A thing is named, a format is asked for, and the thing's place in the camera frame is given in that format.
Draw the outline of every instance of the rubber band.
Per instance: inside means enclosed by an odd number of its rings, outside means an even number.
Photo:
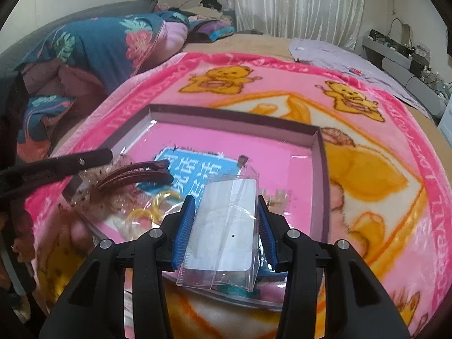
[[[152,215],[153,215],[153,222],[155,224],[159,224],[163,221],[164,218],[164,213],[162,213],[160,211],[160,206],[162,205],[162,203],[168,199],[178,199],[178,200],[182,200],[182,196],[173,190],[166,190],[166,191],[162,191],[159,192],[158,194],[156,194],[153,198],[152,198],[152,202],[151,202],[151,210],[152,210]]]
[[[150,221],[152,221],[153,218],[152,212],[149,209],[135,209],[127,216],[126,223],[131,222],[138,217],[147,217]]]

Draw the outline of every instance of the cartoon bear print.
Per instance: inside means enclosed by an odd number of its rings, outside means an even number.
[[[361,114],[372,120],[385,122],[385,119],[378,110],[378,102],[367,100],[366,96],[348,85],[334,81],[327,81],[325,83],[329,86],[330,90],[323,88],[321,85],[316,85],[316,87],[323,90],[325,95],[334,98],[334,108],[336,110]]]
[[[181,93],[239,94],[243,85],[262,79],[249,78],[252,69],[246,66],[223,66],[207,71],[204,75],[192,75],[189,85],[179,91]]]

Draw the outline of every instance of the metal screw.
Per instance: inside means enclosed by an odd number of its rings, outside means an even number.
[[[149,235],[152,238],[159,238],[163,234],[163,231],[160,228],[154,228],[149,231]]]
[[[346,250],[350,247],[349,242],[347,242],[346,240],[339,240],[338,241],[338,247],[342,250]]]
[[[108,239],[102,240],[99,243],[99,246],[101,249],[109,249],[111,245],[112,245],[112,241],[108,240]]]
[[[291,230],[288,230],[287,231],[287,235],[290,237],[290,238],[298,238],[298,237],[300,237],[301,236],[301,233],[300,233],[300,231],[299,230],[295,230],[295,229],[291,229]]]

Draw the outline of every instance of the white curtain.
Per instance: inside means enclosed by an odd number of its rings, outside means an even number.
[[[364,0],[229,0],[238,30],[277,37],[323,40],[353,50]]]

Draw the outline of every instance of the clear plastic bag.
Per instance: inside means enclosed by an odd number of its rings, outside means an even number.
[[[286,190],[277,189],[274,195],[269,195],[267,190],[261,189],[259,190],[259,195],[264,197],[268,210],[272,213],[284,216],[290,215],[290,213],[286,212],[289,203],[289,196]]]
[[[209,177],[176,285],[212,289],[228,284],[251,292],[258,269],[258,174]]]
[[[71,201],[81,214],[91,213],[99,217],[113,215],[112,223],[126,241],[136,240],[146,231],[160,226],[163,219],[178,212],[183,203],[182,196],[169,186],[149,193],[137,185],[128,185],[104,195],[100,200],[91,197],[91,191],[99,181],[111,172],[134,163],[130,156],[119,155],[110,164],[82,171],[82,185]]]

